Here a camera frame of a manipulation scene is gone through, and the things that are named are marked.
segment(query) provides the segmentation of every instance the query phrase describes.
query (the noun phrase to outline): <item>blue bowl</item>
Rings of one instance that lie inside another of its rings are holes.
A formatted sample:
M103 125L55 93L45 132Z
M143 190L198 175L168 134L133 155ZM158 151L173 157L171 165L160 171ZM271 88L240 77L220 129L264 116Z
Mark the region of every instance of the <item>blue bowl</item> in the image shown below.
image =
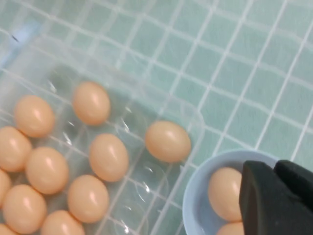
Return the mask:
M183 199L183 222L187 235L216 235L226 221L212 209L208 199L211 175L221 167L232 167L242 172L246 160L265 162L274 167L277 158L253 150L222 153L204 162L191 177Z

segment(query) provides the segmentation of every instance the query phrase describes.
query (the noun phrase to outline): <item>black object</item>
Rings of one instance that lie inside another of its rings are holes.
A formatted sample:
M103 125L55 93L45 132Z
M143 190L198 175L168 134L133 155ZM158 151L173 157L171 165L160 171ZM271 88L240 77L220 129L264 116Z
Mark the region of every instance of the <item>black object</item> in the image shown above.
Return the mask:
M240 190L245 235L313 235L313 173L290 161L246 161Z

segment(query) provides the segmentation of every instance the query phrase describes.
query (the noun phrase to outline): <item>bowl rim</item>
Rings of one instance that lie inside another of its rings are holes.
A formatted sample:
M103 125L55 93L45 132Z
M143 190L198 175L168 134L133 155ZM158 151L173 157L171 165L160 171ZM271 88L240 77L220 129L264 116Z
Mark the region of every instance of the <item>bowl rim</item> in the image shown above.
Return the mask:
M279 158L278 157L275 157L273 156L272 154L270 153L266 153L266 152L263 152L263 151L259 151L259 150L255 150L255 149L236 149L236 150L229 150L229 151L224 151L224 152L221 152L217 155L214 155L210 158L208 158L207 160L205 160L202 164L200 164L197 169L195 170L195 172L192 174L192 176L190 177L189 181L188 181L188 184L186 186L186 189L184 191L184 196L183 196L183 202L182 202L182 219L183 219L183 224L184 224L184 227L185 227L185 231L186 231L186 234L187 235L197 235L195 234L195 230L194 230L194 227L192 226L192 221L190 221L190 213L189 213L189 204L188 201L188 197L189 197L189 194L191 192L190 188L193 187L193 182L194 180L197 178L197 176L199 174L201 174L202 172L205 172L206 170L206 166L210 163L214 163L214 162L218 162L218 159L223 156L223 155L229 155L229 154L238 154L238 153L257 153L257 154L261 154L261 155L264 155L266 157L268 157L269 159L272 159L274 161L278 161Z

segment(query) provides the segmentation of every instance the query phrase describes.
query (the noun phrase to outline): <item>egg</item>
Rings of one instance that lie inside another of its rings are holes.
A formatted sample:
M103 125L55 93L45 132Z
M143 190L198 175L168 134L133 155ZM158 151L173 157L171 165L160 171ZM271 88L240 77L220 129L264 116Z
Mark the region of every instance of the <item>egg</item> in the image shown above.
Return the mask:
M156 121L146 131L145 145L157 159L175 163L186 158L191 149L187 132L170 121Z
M94 82L81 83L74 92L72 103L78 118L87 125L100 125L111 112L108 94Z
M2 207L4 197L11 188L11 186L12 182L10 177L7 173L0 169L0 208Z
M128 171L129 157L123 142L112 134L98 135L89 148L93 172L102 180L116 182Z
M5 224L0 224L0 234L1 235L18 235L16 232L8 228Z
M47 136L54 127L54 114L50 105L35 95L22 97L14 107L17 128L29 137Z
M68 181L68 165L61 153L50 147L34 149L25 166L28 181L43 194L60 192Z
M211 176L208 196L215 213L222 219L241 221L239 193L241 173L233 168L223 167Z
M37 231L46 216L45 199L31 186L17 185L6 194L2 212L5 223L20 234Z
M217 235L245 235L244 226L241 222L226 224L221 227Z
M85 235L83 225L67 211L56 211L45 219L41 235Z
M91 175L78 177L67 192L70 213L83 223L101 220L109 207L109 200L105 185Z
M9 172L24 170L32 144L12 126L0 129L0 168Z

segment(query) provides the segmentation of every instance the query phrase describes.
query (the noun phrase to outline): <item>egg carton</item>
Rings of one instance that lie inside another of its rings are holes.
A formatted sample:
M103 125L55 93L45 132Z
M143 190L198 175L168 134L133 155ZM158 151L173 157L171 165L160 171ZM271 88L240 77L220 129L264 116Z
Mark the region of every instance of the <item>egg carton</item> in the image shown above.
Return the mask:
M100 126L86 126L75 115L71 97L83 81L101 84L112 105L109 119ZM179 184L203 138L203 118L191 104L164 93L143 78L130 77L64 43L40 36L26 45L0 76L0 127L13 125L15 103L26 94L46 100L56 116L50 136L31 139L34 147L50 146L61 152L69 166L66 189L46 196L48 213L67 210L67 189L80 175L92 172L88 161L90 142L102 133L118 136L130 157L127 175L116 183L104 182L110 195L105 217L84 224L87 235L158 234ZM146 129L156 120L182 126L192 151L180 163L168 164L145 149ZM24 173L11 174L14 184L28 184Z

